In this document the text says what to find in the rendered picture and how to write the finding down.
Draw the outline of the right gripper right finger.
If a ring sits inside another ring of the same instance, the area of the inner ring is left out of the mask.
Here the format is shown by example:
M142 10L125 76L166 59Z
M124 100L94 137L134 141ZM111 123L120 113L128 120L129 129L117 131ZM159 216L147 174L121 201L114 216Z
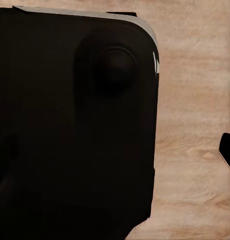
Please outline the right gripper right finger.
M219 145L219 151L230 166L230 133L223 133Z

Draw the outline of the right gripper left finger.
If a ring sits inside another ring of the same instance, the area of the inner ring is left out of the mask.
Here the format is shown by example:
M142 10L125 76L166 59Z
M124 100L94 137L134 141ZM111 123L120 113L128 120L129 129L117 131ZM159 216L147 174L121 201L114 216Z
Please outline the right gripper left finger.
M0 136L0 184L21 152L16 133Z

